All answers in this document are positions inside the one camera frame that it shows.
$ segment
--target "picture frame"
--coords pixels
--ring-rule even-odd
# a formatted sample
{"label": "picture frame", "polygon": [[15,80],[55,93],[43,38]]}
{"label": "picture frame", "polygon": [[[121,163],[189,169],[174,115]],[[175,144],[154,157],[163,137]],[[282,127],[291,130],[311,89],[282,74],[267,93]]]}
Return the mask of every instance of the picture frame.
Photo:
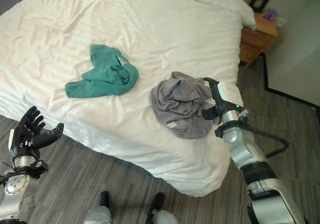
{"label": "picture frame", "polygon": [[249,6],[255,13],[261,13],[269,0],[251,0]]}

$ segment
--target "drawer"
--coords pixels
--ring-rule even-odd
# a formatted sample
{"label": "drawer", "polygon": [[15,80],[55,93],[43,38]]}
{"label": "drawer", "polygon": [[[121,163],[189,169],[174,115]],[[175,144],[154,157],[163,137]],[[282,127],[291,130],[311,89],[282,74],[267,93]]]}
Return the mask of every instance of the drawer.
{"label": "drawer", "polygon": [[251,30],[247,27],[242,29],[241,42],[243,43],[261,48],[268,42],[269,39],[270,36],[262,32]]}
{"label": "drawer", "polygon": [[253,58],[259,54],[260,48],[246,43],[240,43],[240,60],[245,63],[252,62]]}

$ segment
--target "purple object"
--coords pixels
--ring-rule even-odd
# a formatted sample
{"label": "purple object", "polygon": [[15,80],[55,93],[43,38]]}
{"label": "purple object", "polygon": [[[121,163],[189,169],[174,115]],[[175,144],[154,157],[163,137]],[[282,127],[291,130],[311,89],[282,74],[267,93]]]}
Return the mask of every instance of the purple object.
{"label": "purple object", "polygon": [[269,20],[274,20],[276,16],[277,16],[277,12],[276,10],[273,10],[273,9],[266,10],[266,12],[263,15],[264,18]]}

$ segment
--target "wall outlet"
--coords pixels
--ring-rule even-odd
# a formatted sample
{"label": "wall outlet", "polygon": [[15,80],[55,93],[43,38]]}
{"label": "wall outlet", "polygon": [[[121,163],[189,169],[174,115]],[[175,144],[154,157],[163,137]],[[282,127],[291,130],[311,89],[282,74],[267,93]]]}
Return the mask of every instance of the wall outlet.
{"label": "wall outlet", "polygon": [[282,28],[286,22],[287,20],[282,17],[277,16],[275,18],[275,24],[278,28]]}

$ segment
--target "robot leg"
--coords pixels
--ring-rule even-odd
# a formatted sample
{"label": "robot leg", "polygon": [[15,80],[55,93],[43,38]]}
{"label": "robot leg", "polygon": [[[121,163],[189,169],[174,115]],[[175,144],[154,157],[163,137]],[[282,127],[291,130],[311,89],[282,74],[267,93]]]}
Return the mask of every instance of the robot leg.
{"label": "robot leg", "polygon": [[179,224],[179,222],[175,215],[166,210],[161,210],[153,217],[153,224]]}
{"label": "robot leg", "polygon": [[99,206],[89,210],[84,218],[83,224],[110,224],[111,212],[109,210],[109,193],[103,191],[100,193]]}
{"label": "robot leg", "polygon": [[159,192],[153,199],[145,224],[179,224],[172,213],[160,210],[164,201],[165,195]]}

